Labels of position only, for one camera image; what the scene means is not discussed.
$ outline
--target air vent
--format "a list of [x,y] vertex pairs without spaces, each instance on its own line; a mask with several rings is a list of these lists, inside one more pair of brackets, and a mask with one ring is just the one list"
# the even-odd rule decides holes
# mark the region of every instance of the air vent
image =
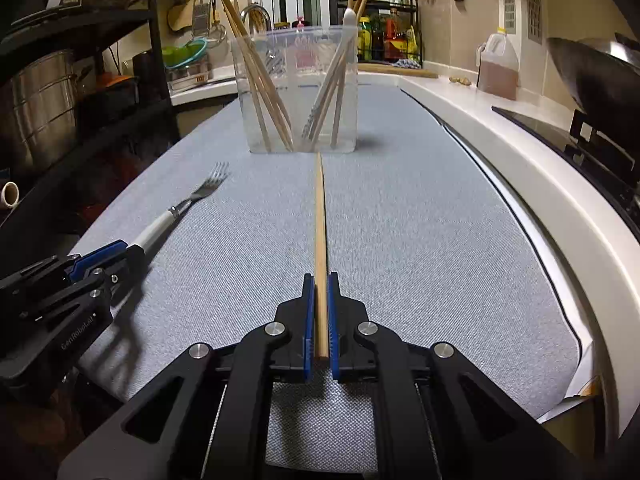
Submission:
[[516,34],[516,0],[504,0],[504,30]]
[[527,0],[529,39],[542,44],[542,0]]

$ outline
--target table surface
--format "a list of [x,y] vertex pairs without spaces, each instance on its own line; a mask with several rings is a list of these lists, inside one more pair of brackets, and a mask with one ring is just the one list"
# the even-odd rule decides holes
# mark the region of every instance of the table surface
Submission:
[[[191,343],[224,346],[273,320],[313,272],[314,156],[249,154],[238,101],[140,175],[74,252],[132,241],[218,160],[231,176],[175,226],[81,360],[123,399]],[[408,342],[450,340],[531,415],[555,406],[578,343],[526,235],[458,142],[399,89],[362,86],[356,152],[323,161],[342,293]],[[268,462],[375,470],[367,387],[315,372],[311,384],[274,386]]]

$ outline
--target tape roll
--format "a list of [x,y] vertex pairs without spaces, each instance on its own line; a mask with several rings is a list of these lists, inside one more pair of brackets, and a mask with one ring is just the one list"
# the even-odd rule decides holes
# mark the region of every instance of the tape roll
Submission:
[[15,182],[0,181],[2,191],[0,191],[0,209],[13,209],[20,200],[20,190]]

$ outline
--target stainless steel pot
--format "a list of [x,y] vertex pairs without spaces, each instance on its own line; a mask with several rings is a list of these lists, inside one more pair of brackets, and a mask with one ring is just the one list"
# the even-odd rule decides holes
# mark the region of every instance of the stainless steel pot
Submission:
[[640,66],[635,66],[636,53],[606,40],[548,38],[546,42],[569,93],[595,123],[591,126],[626,150],[640,153]]
[[76,105],[76,82],[65,77],[32,94],[13,108],[18,134],[26,139],[49,121],[72,110]]
[[41,88],[73,75],[73,53],[59,50],[34,61],[18,72],[2,89],[2,100],[20,104]]
[[76,86],[72,53],[31,63],[2,87],[2,136],[15,173],[39,173],[76,144]]
[[76,112],[68,110],[26,140],[34,168],[44,171],[76,145]]

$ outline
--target cable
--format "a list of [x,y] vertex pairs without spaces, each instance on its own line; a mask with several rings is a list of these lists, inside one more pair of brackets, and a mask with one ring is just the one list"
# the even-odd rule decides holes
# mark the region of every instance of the cable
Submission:
[[111,59],[113,59],[113,64],[116,66],[116,70],[118,71],[118,75],[122,75],[120,73],[120,67],[118,66],[118,62],[116,61],[116,57],[113,55],[113,50],[109,47],[109,52],[111,52]]

